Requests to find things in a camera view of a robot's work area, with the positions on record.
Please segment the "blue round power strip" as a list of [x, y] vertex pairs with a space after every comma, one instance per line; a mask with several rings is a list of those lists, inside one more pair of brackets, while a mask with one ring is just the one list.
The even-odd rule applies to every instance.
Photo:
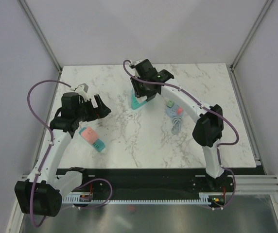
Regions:
[[174, 102], [174, 105], [172, 108], [168, 108], [166, 106], [166, 114], [167, 116], [171, 119], [172, 121], [172, 124], [173, 124], [173, 127], [171, 129], [171, 132], [172, 134], [174, 135], [177, 135], [180, 133], [181, 131], [181, 127], [182, 127], [182, 116], [184, 114], [184, 111], [183, 111], [183, 114], [182, 115], [177, 115], [176, 114], [176, 111], [178, 108], [181, 108], [179, 105], [177, 105], [175, 102]]

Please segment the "pink cube socket adapter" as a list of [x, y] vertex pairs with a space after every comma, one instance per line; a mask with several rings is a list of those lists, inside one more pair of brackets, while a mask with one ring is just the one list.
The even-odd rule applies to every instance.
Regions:
[[84, 127], [80, 135], [83, 139], [85, 139], [88, 143], [93, 144], [99, 138], [98, 134], [91, 127]]

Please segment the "white charger adapter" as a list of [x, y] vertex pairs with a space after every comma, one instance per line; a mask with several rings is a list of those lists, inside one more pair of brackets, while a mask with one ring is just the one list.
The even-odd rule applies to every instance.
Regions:
[[137, 101], [138, 101], [139, 103], [142, 103], [142, 102], [144, 102], [144, 101], [146, 101], [146, 100], [147, 100], [147, 97], [146, 97], [146, 96], [137, 98]]

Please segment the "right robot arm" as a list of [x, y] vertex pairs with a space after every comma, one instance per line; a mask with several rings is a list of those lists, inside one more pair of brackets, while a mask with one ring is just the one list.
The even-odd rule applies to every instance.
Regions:
[[125, 60], [124, 70], [131, 68], [130, 80], [136, 98], [153, 99], [160, 94], [182, 108], [194, 121], [192, 137], [202, 147], [206, 163], [206, 185], [211, 191], [219, 190], [226, 181], [226, 170], [221, 163], [220, 146], [224, 129], [223, 110], [191, 95], [169, 71], [157, 71], [148, 59], [131, 62]]

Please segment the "coral square adapter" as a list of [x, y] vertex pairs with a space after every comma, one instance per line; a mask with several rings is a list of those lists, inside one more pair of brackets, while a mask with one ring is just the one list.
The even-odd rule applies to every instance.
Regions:
[[183, 114], [183, 109], [182, 108], [178, 108], [177, 111], [176, 111], [176, 114], [179, 116], [179, 115], [182, 115]]

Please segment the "teal triangular power strip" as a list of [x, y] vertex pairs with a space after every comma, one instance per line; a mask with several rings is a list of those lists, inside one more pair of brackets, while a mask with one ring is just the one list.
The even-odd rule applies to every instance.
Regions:
[[136, 109], [140, 108], [141, 106], [145, 105], [146, 103], [147, 103], [146, 100], [139, 102], [135, 96], [134, 89], [132, 89], [132, 91], [131, 91], [131, 108], [132, 108], [132, 110], [136, 110]]

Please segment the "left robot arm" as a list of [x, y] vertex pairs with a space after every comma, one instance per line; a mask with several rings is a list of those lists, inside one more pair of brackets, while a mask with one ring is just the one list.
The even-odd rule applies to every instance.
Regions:
[[94, 99], [96, 106], [93, 106], [91, 99], [85, 100], [77, 92], [63, 94], [61, 107], [50, 122], [51, 139], [47, 151], [40, 155], [26, 180], [18, 181], [15, 185], [15, 194], [22, 213], [56, 216], [61, 209], [62, 200], [71, 191], [75, 188], [80, 191], [89, 188], [89, 177], [76, 168], [71, 168], [61, 178], [57, 178], [56, 173], [79, 124], [104, 118], [111, 113], [100, 95], [94, 95]]

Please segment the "green cube plug adapter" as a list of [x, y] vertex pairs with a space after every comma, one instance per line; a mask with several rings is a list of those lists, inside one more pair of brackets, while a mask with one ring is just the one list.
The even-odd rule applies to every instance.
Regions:
[[168, 101], [167, 101], [167, 107], [168, 107], [168, 108], [172, 108], [173, 105], [174, 105], [174, 102], [173, 102], [172, 100], [168, 100]]

